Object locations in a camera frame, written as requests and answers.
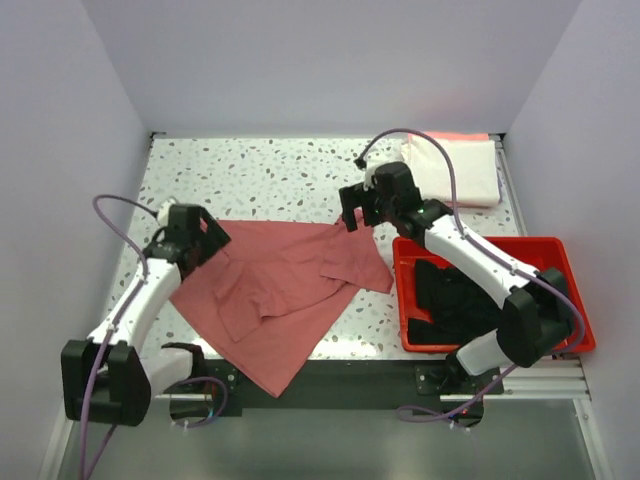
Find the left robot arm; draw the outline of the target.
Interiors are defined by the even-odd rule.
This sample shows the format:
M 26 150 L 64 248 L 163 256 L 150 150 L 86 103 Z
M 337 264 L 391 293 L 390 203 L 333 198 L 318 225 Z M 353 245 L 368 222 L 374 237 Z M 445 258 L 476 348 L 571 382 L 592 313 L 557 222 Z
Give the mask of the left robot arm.
M 184 281 L 212 259 L 229 235 L 200 205 L 167 200 L 156 214 L 158 229 L 136 252 L 130 285 L 100 325 L 61 352 L 64 408 L 68 419 L 137 426 L 151 400 L 179 386 L 200 390 L 207 380 L 201 347 L 168 343 L 149 360 L 140 351 L 160 310 Z

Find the pink polo shirt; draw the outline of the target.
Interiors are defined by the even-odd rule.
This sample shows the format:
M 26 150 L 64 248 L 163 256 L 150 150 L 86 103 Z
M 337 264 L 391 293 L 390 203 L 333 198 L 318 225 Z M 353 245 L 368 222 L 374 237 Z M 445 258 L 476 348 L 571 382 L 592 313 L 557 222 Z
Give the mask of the pink polo shirt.
M 230 243 L 171 297 L 218 354 L 274 398 L 365 289 L 387 294 L 393 276 L 373 230 L 333 224 L 224 220 Z

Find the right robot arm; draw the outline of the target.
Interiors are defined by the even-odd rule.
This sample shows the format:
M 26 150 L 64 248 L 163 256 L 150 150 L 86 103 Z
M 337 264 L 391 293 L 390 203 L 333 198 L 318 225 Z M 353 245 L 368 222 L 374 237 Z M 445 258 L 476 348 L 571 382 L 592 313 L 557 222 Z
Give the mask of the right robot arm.
M 343 187 L 339 198 L 348 231 L 357 228 L 357 210 L 367 226 L 390 223 L 401 237 L 456 267 L 499 308 L 492 331 L 448 355 L 445 379 L 452 390 L 469 392 L 488 370 L 507 364 L 528 368 L 561 343 L 573 346 L 583 339 L 584 317 L 569 298 L 562 272 L 515 259 L 466 226 L 455 206 L 423 199 L 406 164 L 377 167 L 370 186 Z

